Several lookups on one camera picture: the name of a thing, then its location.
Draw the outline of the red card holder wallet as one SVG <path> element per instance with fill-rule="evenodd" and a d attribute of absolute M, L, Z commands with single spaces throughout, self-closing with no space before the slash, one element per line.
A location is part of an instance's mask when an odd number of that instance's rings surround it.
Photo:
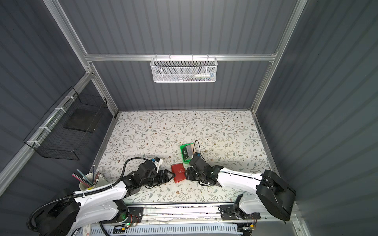
<path fill-rule="evenodd" d="M 179 183 L 186 179 L 186 169 L 183 163 L 174 164 L 171 166 L 172 173 L 175 175 L 174 182 Z"/>

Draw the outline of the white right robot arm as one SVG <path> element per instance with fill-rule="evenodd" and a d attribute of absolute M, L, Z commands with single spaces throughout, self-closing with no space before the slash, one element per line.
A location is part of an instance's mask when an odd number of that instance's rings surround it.
<path fill-rule="evenodd" d="M 231 211 L 238 219 L 262 211 L 279 220 L 290 221 L 296 191 L 271 170 L 265 170 L 262 174 L 248 174 L 219 165 L 211 166 L 196 152 L 185 176 L 187 180 L 198 182 L 201 186 L 235 188 L 254 194 L 254 198 L 238 195 Z"/>

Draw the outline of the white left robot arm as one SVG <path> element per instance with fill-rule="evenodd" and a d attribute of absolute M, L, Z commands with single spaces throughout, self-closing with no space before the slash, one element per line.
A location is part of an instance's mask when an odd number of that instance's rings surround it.
<path fill-rule="evenodd" d="M 138 193 L 142 187 L 157 187 L 175 178 L 171 171 L 158 169 L 158 158 L 143 161 L 136 171 L 128 175 L 121 173 L 114 183 L 65 193 L 43 204 L 30 214 L 27 227 L 41 236 L 66 236 L 93 223 L 138 222 L 141 215 L 132 213 L 124 199 Z"/>

